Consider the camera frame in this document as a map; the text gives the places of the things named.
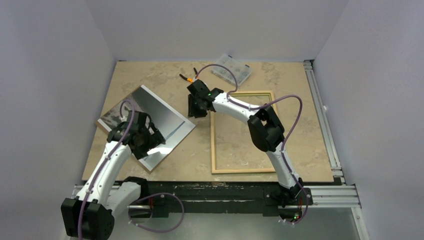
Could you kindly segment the glossy photo print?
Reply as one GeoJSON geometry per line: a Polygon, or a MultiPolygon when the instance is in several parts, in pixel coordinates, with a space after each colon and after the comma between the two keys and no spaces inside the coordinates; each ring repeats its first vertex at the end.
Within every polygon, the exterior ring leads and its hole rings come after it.
{"type": "Polygon", "coordinates": [[[101,117],[107,125],[106,146],[100,159],[101,171],[119,173],[124,163],[135,158],[128,145],[130,131],[142,127],[156,127],[165,138],[165,144],[153,148],[148,156],[136,160],[152,172],[195,125],[153,91],[142,85],[109,109],[101,117]]]}

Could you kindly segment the green wooden picture frame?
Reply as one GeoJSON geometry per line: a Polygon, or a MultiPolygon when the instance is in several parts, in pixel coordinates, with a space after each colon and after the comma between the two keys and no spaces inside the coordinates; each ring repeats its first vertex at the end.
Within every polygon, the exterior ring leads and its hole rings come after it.
{"type": "Polygon", "coordinates": [[[224,114],[210,112],[211,173],[270,174],[275,170],[265,152],[252,143],[246,124],[224,114]]]}

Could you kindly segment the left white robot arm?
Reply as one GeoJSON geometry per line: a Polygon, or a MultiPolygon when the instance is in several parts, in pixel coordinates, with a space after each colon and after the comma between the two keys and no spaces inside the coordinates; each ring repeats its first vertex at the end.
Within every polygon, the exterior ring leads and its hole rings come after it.
{"type": "Polygon", "coordinates": [[[131,110],[126,121],[109,131],[103,154],[85,185],[75,197],[62,202],[66,234],[79,240],[107,240],[117,215],[132,202],[142,205],[149,199],[147,181],[139,177],[110,193],[123,164],[131,156],[147,157],[165,142],[149,114],[131,110]]]}

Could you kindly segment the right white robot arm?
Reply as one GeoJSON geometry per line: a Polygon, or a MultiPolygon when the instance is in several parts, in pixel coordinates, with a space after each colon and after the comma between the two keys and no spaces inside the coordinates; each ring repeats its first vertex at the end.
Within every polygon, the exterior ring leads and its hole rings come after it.
{"type": "Polygon", "coordinates": [[[288,156],[286,144],[290,134],[285,133],[271,103],[246,103],[219,88],[209,89],[200,79],[193,81],[187,89],[189,117],[203,118],[209,112],[215,112],[247,125],[253,145],[268,156],[275,170],[280,188],[276,198],[283,207],[294,202],[305,206],[311,203],[304,182],[288,156]]]}

